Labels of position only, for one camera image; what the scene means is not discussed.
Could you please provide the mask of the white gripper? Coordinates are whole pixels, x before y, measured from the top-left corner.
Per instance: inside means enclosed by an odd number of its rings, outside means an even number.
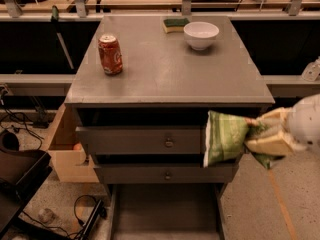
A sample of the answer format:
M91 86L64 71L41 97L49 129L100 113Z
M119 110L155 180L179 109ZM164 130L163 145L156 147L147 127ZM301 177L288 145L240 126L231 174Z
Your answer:
M281 130L272 136L247 139L244 144L252 153L272 156L293 155L307 147L320 148L320 94L301 99L291 109L280 107L246 119L250 127L263 130L285 129L286 122L291 134Z

